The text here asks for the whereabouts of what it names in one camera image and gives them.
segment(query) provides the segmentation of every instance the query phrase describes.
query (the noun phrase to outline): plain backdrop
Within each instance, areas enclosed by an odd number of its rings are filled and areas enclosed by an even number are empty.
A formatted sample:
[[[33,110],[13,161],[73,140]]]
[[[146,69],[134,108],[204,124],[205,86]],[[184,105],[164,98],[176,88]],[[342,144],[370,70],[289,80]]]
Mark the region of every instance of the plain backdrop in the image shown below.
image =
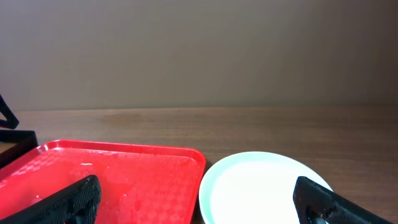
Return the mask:
[[[13,110],[398,104],[396,0],[0,0]]]

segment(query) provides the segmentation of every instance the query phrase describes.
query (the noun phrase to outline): wall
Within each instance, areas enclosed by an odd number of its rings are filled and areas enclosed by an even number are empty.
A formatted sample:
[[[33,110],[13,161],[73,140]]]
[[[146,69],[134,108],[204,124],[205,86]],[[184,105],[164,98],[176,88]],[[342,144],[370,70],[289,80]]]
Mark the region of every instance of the wall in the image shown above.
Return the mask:
[[[396,0],[0,0],[14,110],[398,103]]]

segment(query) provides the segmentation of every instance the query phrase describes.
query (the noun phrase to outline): round white plate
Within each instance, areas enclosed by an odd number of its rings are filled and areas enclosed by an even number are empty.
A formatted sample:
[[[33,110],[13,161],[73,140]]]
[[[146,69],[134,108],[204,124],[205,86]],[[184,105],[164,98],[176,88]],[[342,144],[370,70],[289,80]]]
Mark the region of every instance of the round white plate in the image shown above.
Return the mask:
[[[299,223],[293,203],[297,177],[331,190],[307,166],[270,152],[225,157],[203,177],[199,203],[206,224]]]

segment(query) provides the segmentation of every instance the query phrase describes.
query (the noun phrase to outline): table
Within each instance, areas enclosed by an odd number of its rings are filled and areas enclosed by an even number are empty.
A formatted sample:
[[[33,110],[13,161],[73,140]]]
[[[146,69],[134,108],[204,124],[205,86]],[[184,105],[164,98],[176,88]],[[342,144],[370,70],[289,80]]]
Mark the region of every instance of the table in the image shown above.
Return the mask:
[[[263,107],[17,112],[39,143],[84,139],[188,146],[207,169],[244,151],[296,159],[343,197],[398,223],[398,107]],[[192,223],[203,223],[198,206]]]

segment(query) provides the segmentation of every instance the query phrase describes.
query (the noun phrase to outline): wooden table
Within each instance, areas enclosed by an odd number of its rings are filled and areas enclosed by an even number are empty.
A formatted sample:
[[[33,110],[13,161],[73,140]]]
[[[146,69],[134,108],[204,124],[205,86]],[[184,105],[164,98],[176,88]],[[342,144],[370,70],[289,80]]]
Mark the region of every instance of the wooden table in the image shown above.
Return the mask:
[[[86,139],[189,146],[208,167],[244,151],[275,152],[320,174],[343,197],[398,223],[398,107],[24,111],[39,143]],[[203,223],[196,207],[193,223]]]

